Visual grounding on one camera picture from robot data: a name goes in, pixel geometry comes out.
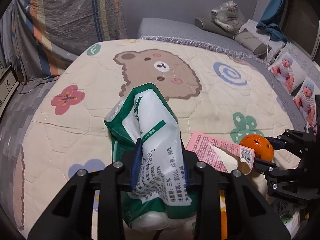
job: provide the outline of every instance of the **baby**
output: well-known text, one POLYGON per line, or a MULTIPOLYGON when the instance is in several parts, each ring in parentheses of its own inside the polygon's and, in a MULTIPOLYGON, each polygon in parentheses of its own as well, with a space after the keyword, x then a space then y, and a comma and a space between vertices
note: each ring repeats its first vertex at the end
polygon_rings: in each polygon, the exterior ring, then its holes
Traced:
POLYGON ((299 108, 303 117, 307 120, 308 124, 312 127, 313 117, 315 116, 315 101, 312 97, 314 91, 314 84, 311 80, 307 79, 303 83, 303 88, 300 90, 296 98, 293 100, 299 108))
POLYGON ((294 82, 294 78, 293 78, 293 70, 291 68, 291 65, 293 63, 293 58, 289 55, 285 55, 279 66, 276 65, 274 67, 272 67, 272 72, 274 73, 274 75, 278 75, 278 73, 280 73, 281 77, 282 77, 282 82, 284 83, 284 85, 287 87, 288 91, 291 92, 292 90, 292 85, 294 82))

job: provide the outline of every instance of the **pink spiral cheek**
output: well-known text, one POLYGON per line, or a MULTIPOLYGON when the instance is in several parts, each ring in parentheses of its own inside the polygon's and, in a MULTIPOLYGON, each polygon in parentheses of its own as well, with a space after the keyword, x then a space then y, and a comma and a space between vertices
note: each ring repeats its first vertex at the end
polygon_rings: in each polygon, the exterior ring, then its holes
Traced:
POLYGON ((182 79, 180 78, 173 78, 171 80, 172 83, 176 84, 176 85, 181 85, 183 82, 182 82, 182 79))

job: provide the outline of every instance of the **blue knit hat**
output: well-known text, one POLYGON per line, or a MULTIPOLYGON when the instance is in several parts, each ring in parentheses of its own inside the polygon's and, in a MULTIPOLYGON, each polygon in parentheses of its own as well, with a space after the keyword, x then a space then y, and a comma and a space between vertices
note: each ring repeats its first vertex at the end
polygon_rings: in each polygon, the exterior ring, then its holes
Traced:
POLYGON ((314 89, 315 89, 315 85, 313 84, 313 82, 312 82, 310 79, 307 78, 307 79, 304 81, 303 86, 310 88, 310 90, 311 90, 311 92, 312 92, 312 94, 313 94, 313 91, 314 91, 314 89))
POLYGON ((284 55, 284 57, 282 59, 286 59, 287 61, 290 62, 290 65, 292 66, 293 64, 293 58, 290 55, 284 55))

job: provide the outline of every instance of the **baby photo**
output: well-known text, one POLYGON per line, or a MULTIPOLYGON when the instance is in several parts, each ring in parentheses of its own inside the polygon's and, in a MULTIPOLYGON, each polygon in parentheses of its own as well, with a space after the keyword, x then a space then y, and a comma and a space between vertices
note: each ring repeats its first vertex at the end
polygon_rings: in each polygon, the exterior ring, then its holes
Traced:
POLYGON ((306 78, 299 92, 293 98, 297 108, 300 110, 300 113, 306 120, 306 131, 312 133, 315 132, 316 128, 316 94, 320 94, 319 88, 311 79, 306 78))
POLYGON ((305 79, 306 75, 289 53, 279 55, 277 61, 269 67, 275 78, 291 93, 305 79))

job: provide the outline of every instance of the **bear print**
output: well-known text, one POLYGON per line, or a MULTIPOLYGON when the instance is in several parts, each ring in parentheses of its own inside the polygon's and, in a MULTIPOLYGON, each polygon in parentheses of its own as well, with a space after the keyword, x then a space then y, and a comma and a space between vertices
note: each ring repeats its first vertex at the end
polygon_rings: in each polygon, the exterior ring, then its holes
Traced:
POLYGON ((121 86, 120 97, 127 95, 130 89, 146 83, 155 84, 167 101, 169 98, 196 97, 202 89, 191 67, 168 51, 125 51, 117 54, 114 61, 122 65, 122 75, 126 82, 121 86))

